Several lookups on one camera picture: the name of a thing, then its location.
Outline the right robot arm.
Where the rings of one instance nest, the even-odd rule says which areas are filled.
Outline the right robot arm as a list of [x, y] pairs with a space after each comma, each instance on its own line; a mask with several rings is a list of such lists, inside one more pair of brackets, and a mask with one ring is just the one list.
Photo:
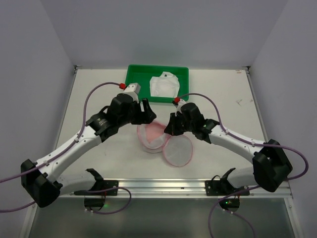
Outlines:
[[293, 167], [280, 144], [253, 140], [240, 134], [230, 135], [220, 122], [204, 118], [194, 103], [176, 98], [173, 102], [176, 112], [170, 114], [164, 132], [171, 136], [192, 133], [198, 140], [221, 146], [251, 163], [251, 167], [229, 169], [211, 187], [228, 195], [246, 186], [259, 186], [268, 192], [275, 192], [287, 179]]

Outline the white bra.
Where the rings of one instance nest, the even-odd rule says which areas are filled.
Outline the white bra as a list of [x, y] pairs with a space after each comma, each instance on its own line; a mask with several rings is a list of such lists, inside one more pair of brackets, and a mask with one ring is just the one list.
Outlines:
[[178, 77], [170, 72], [164, 71], [160, 76], [153, 76], [150, 79], [151, 97], [175, 98], [179, 89]]

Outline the white mesh laundry bag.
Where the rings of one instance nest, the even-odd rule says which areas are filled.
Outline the white mesh laundry bag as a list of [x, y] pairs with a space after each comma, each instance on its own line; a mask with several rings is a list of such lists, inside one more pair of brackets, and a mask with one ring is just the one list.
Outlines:
[[143, 150], [162, 153], [165, 161], [173, 167], [184, 167], [193, 157], [192, 141], [185, 135], [171, 136], [164, 132], [166, 125], [153, 121], [137, 126], [137, 135]]

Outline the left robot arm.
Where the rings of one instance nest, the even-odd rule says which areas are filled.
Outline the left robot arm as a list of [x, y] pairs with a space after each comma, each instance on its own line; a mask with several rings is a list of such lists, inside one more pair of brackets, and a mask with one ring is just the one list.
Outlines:
[[21, 185], [43, 208], [51, 205], [65, 190], [62, 173], [89, 150], [105, 142], [127, 124], [150, 124], [156, 118], [146, 98], [135, 93], [120, 93], [84, 122], [80, 131], [56, 150], [35, 162], [27, 159], [21, 166]]

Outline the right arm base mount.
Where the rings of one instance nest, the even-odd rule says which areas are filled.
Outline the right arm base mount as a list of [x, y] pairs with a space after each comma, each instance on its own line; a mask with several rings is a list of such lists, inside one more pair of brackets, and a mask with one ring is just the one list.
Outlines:
[[[235, 170], [231, 168], [222, 177], [215, 175], [212, 179], [205, 181], [205, 190], [207, 196], [227, 196], [229, 194], [243, 191], [244, 187], [234, 188], [228, 181], [228, 176]], [[250, 192], [245, 191], [220, 202], [220, 207], [225, 211], [236, 212], [240, 207], [240, 196], [249, 196]]]

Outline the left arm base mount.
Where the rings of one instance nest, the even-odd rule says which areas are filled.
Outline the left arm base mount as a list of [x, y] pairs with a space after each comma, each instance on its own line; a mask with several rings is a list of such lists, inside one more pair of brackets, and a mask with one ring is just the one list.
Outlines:
[[[104, 180], [104, 178], [94, 169], [86, 169], [86, 171], [92, 175], [95, 179], [95, 182], [88, 191], [99, 191], [110, 189], [119, 186], [118, 180]], [[74, 195], [76, 196], [85, 196], [84, 198], [84, 207], [89, 210], [100, 211], [103, 206], [106, 204], [107, 196], [117, 196], [117, 189], [99, 192], [99, 193], [89, 193], [85, 190], [75, 191]]]

